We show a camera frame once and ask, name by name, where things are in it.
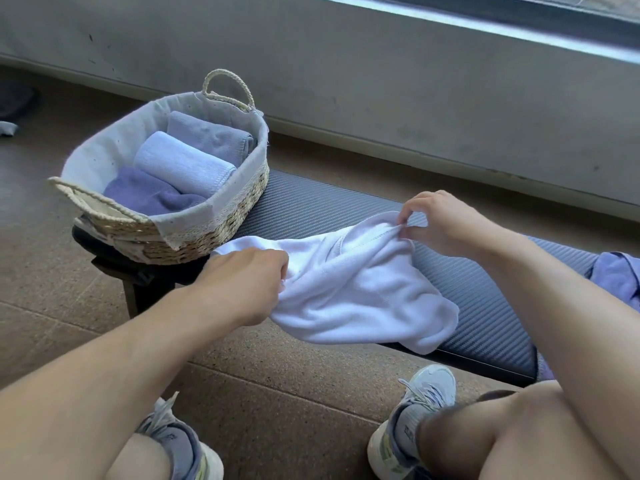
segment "hand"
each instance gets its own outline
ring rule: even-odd
[[[503,238],[511,233],[444,190],[422,192],[407,201],[398,224],[406,225],[413,212],[425,214],[428,226],[405,227],[401,237],[420,241],[446,256],[477,260],[484,251],[500,247]]]
[[[249,248],[213,254],[196,281],[188,286],[195,302],[208,313],[224,315],[235,326],[263,322],[278,304],[289,256],[284,251]]]

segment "woven basket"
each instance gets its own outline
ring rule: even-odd
[[[248,103],[209,91],[217,75],[234,79]],[[132,164],[140,145],[155,131],[166,130],[171,111],[243,129],[257,145],[215,195],[181,212],[147,217],[102,195],[118,169]],[[83,212],[77,226],[130,259],[146,264],[188,262],[229,241],[262,195],[269,179],[268,131],[245,83],[217,69],[205,78],[202,92],[145,104],[89,138],[69,156],[61,176],[49,180]]]

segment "sneaker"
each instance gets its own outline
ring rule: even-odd
[[[411,404],[420,404],[435,413],[456,403],[456,379],[443,365],[428,365],[416,372],[409,382],[399,381],[406,386],[404,397],[389,419],[373,433],[367,446],[369,464],[380,480],[403,480],[411,473],[420,477],[426,474],[420,460],[405,455],[396,443],[394,429],[400,412]]]
[[[136,433],[162,445],[171,460],[171,480],[222,480],[225,470],[218,454],[173,415],[171,408],[177,396],[176,392],[168,401],[158,399],[154,412],[142,421]]]

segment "forearm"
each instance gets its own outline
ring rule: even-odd
[[[627,472],[640,447],[640,314],[507,232],[478,261],[498,284],[592,434]]]
[[[234,328],[190,313],[185,293],[4,389],[0,477],[103,478],[186,361]]]

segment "shoelace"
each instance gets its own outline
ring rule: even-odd
[[[446,405],[442,393],[431,384],[427,384],[424,391],[422,391],[404,379],[398,379],[398,382],[412,392],[415,396],[414,402],[423,405],[431,412],[436,412]]]
[[[140,427],[138,432],[142,435],[149,436],[153,431],[156,430],[156,428],[160,428],[161,426],[165,426],[165,424],[172,423],[174,421],[173,418],[167,418],[165,420],[165,417],[167,416],[167,414],[171,414],[171,408],[173,407],[173,404],[175,403],[175,399],[177,397],[178,391],[176,391],[174,395],[171,396],[171,399],[165,401],[159,411],[155,411],[151,416],[147,418],[148,420],[150,420],[149,423]]]

